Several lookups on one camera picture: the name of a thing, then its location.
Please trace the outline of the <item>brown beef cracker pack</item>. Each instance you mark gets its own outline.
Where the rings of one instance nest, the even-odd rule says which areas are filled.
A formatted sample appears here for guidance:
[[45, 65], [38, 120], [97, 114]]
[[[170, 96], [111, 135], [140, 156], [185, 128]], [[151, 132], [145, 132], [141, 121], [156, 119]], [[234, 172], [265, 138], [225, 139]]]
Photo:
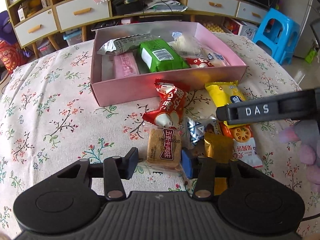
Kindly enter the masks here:
[[152, 165], [175, 169], [181, 161], [181, 150], [179, 130], [153, 128], [149, 133], [146, 161]]

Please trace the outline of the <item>yellow snack bag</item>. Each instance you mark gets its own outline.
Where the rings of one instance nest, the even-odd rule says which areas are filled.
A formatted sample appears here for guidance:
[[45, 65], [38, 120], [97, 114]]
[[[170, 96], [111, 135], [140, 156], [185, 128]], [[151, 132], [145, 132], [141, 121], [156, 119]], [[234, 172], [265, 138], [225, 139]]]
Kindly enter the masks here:
[[216, 107], [244, 102], [246, 98], [238, 88], [238, 80], [232, 82], [208, 82], [205, 89]]

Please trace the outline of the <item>green snack pack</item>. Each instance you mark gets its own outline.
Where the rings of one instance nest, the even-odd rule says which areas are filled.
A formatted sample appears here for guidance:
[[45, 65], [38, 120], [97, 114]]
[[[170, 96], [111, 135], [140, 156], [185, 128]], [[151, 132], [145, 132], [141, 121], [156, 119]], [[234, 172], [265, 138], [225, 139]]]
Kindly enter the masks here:
[[142, 42], [138, 54], [151, 73], [190, 68], [185, 60], [160, 38]]

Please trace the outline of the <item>gold foil snack packet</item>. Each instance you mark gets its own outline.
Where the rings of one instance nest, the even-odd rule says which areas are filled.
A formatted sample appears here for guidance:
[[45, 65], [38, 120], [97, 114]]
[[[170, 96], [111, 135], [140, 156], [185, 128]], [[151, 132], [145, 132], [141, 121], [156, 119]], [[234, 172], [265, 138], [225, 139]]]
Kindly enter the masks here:
[[[205, 156], [213, 158], [217, 163], [227, 164], [233, 158], [233, 139], [220, 134], [206, 132], [204, 134]], [[214, 195], [218, 196], [227, 190], [226, 178], [215, 178]]]

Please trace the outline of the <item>blue triangle snack packet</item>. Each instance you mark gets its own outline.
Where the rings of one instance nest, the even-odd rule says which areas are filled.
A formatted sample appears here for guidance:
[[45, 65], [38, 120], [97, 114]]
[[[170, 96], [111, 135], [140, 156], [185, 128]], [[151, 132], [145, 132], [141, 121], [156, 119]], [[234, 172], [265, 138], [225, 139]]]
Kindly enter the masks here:
[[187, 136], [189, 145], [194, 147], [204, 139], [206, 132], [222, 135], [221, 128], [215, 116], [211, 115], [206, 119], [193, 119], [186, 117]]

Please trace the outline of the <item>orange white biscuit pack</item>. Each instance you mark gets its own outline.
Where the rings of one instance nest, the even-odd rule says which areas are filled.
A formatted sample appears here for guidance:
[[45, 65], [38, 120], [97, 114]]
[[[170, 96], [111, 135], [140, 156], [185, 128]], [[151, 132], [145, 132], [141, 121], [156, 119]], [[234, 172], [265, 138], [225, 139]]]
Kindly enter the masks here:
[[224, 136], [233, 139], [233, 157], [239, 159], [251, 167], [263, 166], [263, 162], [257, 155], [256, 143], [250, 125], [228, 128], [223, 122], [219, 123]]

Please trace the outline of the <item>red candy snack bag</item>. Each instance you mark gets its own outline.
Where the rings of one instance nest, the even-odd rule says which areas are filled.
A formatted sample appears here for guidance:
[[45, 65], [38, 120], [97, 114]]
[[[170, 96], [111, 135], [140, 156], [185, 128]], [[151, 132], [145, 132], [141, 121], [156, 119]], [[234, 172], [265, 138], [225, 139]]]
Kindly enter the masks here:
[[154, 85], [160, 97], [159, 108], [145, 112], [143, 120], [155, 126], [179, 129], [190, 86], [163, 79], [156, 79]]

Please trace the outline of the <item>blue plastic stool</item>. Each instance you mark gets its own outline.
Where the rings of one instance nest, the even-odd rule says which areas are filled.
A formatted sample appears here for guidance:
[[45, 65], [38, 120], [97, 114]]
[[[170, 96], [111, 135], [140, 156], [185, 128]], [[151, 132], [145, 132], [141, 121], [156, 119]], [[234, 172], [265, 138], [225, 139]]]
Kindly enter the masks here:
[[266, 48], [280, 65], [290, 64], [298, 43], [299, 32], [298, 23], [271, 8], [257, 29], [253, 42]]

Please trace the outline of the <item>floral tablecloth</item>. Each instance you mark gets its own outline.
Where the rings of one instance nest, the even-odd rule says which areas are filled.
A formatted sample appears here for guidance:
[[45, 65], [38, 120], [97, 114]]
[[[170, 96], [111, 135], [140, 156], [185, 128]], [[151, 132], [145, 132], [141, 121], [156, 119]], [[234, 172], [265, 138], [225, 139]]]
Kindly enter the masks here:
[[[248, 65], [239, 82], [247, 100], [300, 90], [270, 56], [242, 36], [215, 33]], [[159, 98], [99, 107], [90, 87], [93, 41], [51, 53], [21, 66], [11, 76], [1, 98], [1, 233], [14, 239], [21, 230], [13, 213], [16, 197], [34, 184], [78, 159], [100, 163], [125, 155], [131, 147], [145, 159], [148, 123], [144, 112], [157, 109]], [[306, 179], [299, 161], [300, 143], [281, 143], [278, 133], [290, 120], [251, 126], [264, 174], [296, 191], [304, 200], [305, 216], [319, 214], [319, 194]], [[187, 191], [196, 180], [181, 171], [159, 170], [145, 161], [125, 191]]]

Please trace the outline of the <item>red snack in box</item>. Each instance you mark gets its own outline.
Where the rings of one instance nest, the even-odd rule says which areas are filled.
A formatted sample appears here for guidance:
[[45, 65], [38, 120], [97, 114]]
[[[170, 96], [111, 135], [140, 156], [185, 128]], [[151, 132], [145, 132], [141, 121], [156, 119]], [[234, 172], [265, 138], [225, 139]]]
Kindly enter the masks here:
[[186, 58], [185, 61], [191, 68], [208, 68], [214, 66], [207, 59], [203, 58]]

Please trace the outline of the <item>white printed carton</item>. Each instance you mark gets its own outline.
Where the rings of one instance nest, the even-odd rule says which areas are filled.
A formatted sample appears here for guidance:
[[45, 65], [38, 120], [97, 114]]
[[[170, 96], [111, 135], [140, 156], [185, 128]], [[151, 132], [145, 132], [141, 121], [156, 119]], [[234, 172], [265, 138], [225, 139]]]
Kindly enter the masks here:
[[228, 17], [225, 17], [223, 26], [234, 35], [244, 36], [249, 40], [253, 40], [258, 29], [258, 26], [255, 24]]

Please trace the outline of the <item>yellow egg tray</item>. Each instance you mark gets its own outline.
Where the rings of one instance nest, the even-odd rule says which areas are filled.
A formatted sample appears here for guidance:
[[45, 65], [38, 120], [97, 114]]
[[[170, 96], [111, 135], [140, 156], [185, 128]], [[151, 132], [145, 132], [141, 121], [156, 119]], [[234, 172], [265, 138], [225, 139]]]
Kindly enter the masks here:
[[212, 33], [225, 33], [225, 31], [222, 29], [221, 26], [219, 26], [218, 24], [215, 24], [213, 22], [203, 21], [201, 24], [205, 28], [207, 28], [209, 31], [211, 31]]

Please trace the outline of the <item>clear white snack bag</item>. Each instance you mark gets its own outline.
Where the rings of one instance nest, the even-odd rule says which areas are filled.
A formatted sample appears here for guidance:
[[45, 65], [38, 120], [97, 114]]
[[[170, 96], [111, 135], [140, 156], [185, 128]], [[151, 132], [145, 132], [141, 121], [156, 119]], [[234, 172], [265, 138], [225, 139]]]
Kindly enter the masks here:
[[181, 57], [198, 58], [202, 55], [200, 42], [195, 37], [176, 31], [172, 33], [172, 38], [174, 40], [168, 45]]

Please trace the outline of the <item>pink snack pack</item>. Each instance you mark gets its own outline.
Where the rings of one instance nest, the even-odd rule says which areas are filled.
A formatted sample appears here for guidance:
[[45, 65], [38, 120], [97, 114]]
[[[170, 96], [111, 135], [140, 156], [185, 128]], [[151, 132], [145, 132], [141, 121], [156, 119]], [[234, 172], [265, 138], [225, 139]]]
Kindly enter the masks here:
[[116, 79], [136, 76], [139, 74], [138, 66], [132, 52], [116, 55], [113, 60]]

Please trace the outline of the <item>silver green snack bag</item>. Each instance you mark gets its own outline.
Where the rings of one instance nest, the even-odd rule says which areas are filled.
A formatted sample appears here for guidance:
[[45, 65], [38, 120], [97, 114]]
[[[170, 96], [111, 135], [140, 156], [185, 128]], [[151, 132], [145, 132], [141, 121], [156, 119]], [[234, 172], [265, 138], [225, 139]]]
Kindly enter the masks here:
[[142, 42], [157, 39], [151, 34], [138, 34], [127, 37], [115, 38], [105, 42], [97, 51], [99, 55], [120, 55], [137, 49]]

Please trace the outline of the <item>clear storage bin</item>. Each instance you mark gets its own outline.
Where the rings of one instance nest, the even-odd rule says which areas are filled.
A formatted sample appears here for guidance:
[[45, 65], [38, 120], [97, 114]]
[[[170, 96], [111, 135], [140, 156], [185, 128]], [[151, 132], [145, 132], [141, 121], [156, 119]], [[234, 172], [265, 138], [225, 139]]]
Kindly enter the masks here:
[[80, 28], [65, 31], [63, 39], [67, 42], [68, 46], [72, 46], [82, 42], [82, 30]]

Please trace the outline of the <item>red lantern bag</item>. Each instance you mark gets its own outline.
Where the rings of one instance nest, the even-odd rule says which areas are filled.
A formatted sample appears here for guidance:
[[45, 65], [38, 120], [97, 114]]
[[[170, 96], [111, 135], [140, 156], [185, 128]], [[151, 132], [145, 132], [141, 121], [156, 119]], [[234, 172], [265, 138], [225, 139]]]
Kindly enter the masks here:
[[28, 62], [28, 59], [23, 52], [24, 50], [20, 47], [18, 42], [9, 44], [5, 40], [1, 40], [0, 58], [9, 74], [12, 74], [17, 67]]

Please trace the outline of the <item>wooden tv cabinet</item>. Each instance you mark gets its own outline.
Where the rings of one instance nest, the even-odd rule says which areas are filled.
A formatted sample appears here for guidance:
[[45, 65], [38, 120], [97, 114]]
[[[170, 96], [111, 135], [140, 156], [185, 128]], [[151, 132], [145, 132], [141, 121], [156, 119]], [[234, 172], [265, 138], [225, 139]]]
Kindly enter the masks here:
[[89, 25], [106, 20], [140, 16], [163, 21], [167, 17], [191, 21], [197, 16], [223, 16], [259, 24], [267, 10], [244, 0], [5, 0], [9, 22], [21, 48], [36, 47], [47, 38], [54, 48], [54, 35], [72, 29], [82, 30], [87, 39]]

